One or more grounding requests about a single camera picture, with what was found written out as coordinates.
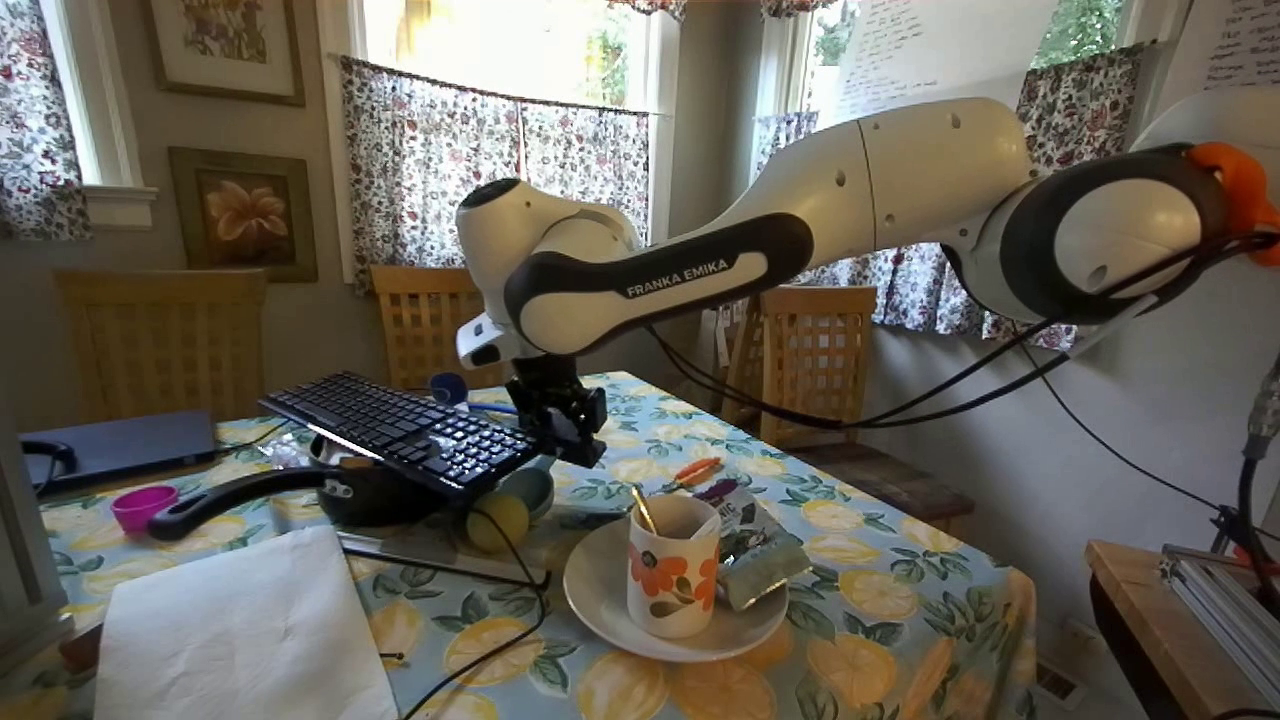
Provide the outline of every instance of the black keyboard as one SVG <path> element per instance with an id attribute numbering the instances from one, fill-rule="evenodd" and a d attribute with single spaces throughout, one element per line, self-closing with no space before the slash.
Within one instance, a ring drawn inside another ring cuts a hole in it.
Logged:
<path id="1" fill-rule="evenodd" d="M 537 455 L 537 441 L 518 427 L 353 373 L 269 391 L 263 408 L 304 422 L 318 437 L 437 490 L 449 506 L 477 501 Z"/>

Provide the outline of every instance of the notebook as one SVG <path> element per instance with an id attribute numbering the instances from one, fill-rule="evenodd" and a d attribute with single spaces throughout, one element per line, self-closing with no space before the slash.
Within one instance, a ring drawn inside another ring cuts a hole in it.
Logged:
<path id="1" fill-rule="evenodd" d="M 206 412 L 123 418 L 23 432 L 29 479 L 46 494 L 199 465 L 215 455 Z"/>

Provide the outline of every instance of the picture frame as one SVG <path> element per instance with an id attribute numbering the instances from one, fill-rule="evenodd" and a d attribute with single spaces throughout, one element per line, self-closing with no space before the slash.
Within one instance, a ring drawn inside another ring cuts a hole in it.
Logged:
<path id="1" fill-rule="evenodd" d="M 293 0 L 147 0 L 168 93 L 304 106 Z"/>
<path id="2" fill-rule="evenodd" d="M 269 268 L 316 279 L 308 162 L 168 148 L 175 216 L 193 268 Z"/>

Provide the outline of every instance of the wooden chair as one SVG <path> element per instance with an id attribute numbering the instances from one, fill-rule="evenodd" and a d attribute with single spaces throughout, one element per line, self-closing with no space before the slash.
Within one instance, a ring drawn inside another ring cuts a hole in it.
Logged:
<path id="1" fill-rule="evenodd" d="M 875 289 L 771 289 L 748 304 L 734 329 L 727 384 L 775 408 L 853 424 L 862 412 L 873 312 Z M 967 496 L 856 446 L 853 427 L 792 424 L 748 412 L 741 402 L 718 404 L 718 418 L 918 521 L 952 525 L 972 512 Z"/>
<path id="2" fill-rule="evenodd" d="M 90 422 L 260 408 L 263 268 L 61 268 L 51 285 Z"/>
<path id="3" fill-rule="evenodd" d="M 424 391 L 437 373 L 459 373 L 469 390 L 505 384 L 499 365 L 465 368 L 454 329 L 485 312 L 485 298 L 465 268 L 368 268 L 386 381 Z"/>

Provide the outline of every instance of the plate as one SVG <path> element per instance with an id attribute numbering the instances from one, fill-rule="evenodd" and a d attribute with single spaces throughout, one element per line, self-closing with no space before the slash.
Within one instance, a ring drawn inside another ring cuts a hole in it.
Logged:
<path id="1" fill-rule="evenodd" d="M 775 623 L 788 618 L 788 594 L 766 594 L 748 612 L 727 612 L 716 603 L 716 618 L 694 638 L 646 638 L 629 618 L 629 525 L 610 521 L 583 535 L 565 563 L 565 602 L 599 641 L 670 664 L 709 664 L 741 656 L 765 644 Z"/>

